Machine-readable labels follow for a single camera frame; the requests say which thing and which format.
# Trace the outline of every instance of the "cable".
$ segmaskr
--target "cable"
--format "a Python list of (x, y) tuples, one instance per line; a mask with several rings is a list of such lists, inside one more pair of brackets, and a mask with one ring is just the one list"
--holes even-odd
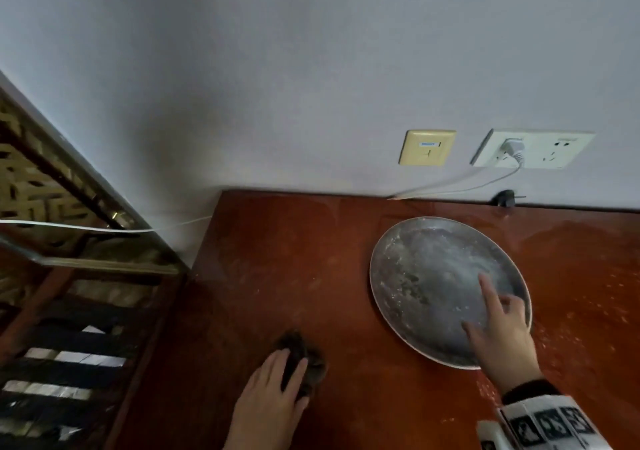
[(420, 192), (423, 189), (423, 187), (414, 188), (413, 190), (409, 190), (409, 192), (407, 192), (406, 194), (398, 194), (398, 195), (394, 195), (393, 197), (389, 197), (389, 200), (414, 199), (416, 197), (423, 196), (423, 195), (459, 194), (460, 192), (468, 192), (469, 190), (476, 190), (476, 188), (483, 188), (483, 187), (486, 187), (487, 185), (491, 185), (492, 183), (496, 183), (500, 180), (504, 180), (505, 178), (510, 177), (511, 175), (516, 175), (516, 173), (518, 173), (520, 169), (524, 167), (524, 143), (521, 140), (508, 139), (507, 141), (504, 142), (504, 144), (502, 145), (502, 148), (507, 154), (515, 158), (518, 162), (518, 167), (516, 168), (516, 170), (509, 172), (507, 175), (503, 175), (499, 178), (483, 183), (482, 185), (476, 185), (476, 187), (461, 188), (460, 190), (448, 190), (446, 192)]
[(20, 220), (20, 219), (0, 219), (0, 224), (28, 224), (30, 226), (51, 226), (55, 228), (67, 228), (67, 229), (80, 229), (82, 231), (94, 231), (94, 232), (113, 232), (118, 234), (142, 234), (145, 232), (164, 231), (167, 229), (173, 229), (187, 224), (193, 224), (194, 222), (200, 222), (201, 220), (211, 219), (213, 216), (199, 217), (198, 219), (187, 220), (186, 222), (180, 222), (173, 226), (165, 226), (157, 229), (109, 229), (109, 228), (92, 228), (87, 226), (74, 226), (72, 224), (56, 224), (55, 222), (40, 222), (39, 220)]

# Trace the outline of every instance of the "wall plate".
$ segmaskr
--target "wall plate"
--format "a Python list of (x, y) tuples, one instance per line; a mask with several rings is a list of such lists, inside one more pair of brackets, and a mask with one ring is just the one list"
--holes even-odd
[(452, 130), (409, 130), (400, 154), (401, 165), (444, 165), (456, 132)]
[(491, 130), (471, 160), (475, 167), (516, 168), (518, 163), (502, 145), (509, 138), (525, 145), (524, 168), (563, 169), (589, 144), (588, 131)]

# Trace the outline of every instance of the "dirty plate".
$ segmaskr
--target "dirty plate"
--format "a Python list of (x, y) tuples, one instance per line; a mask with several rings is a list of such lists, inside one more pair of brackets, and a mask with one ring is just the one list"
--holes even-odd
[(478, 273), (491, 276), (500, 294), (526, 305), (527, 285), (507, 254), (481, 232), (451, 219), (416, 217), (390, 228), (371, 256), (371, 289), (391, 328), (429, 359), (478, 369), (462, 320), (486, 326)]

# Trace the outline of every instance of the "white socket panel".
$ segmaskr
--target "white socket panel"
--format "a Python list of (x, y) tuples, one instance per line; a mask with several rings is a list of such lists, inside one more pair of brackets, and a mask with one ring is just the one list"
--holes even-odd
[(525, 146), (524, 168), (563, 169), (589, 144), (595, 133), (587, 131), (491, 130), (476, 156), (475, 167), (516, 168), (518, 163), (502, 145), (509, 138)]

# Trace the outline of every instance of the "black sleeve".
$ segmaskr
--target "black sleeve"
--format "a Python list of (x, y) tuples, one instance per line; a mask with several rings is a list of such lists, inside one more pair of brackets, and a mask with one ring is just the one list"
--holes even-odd
[(502, 404), (505, 406), (512, 405), (518, 401), (523, 401), (524, 399), (544, 396), (546, 394), (552, 396), (562, 395), (562, 393), (546, 379), (529, 381), (528, 383), (521, 384), (511, 391), (508, 391), (508, 393), (502, 397)]

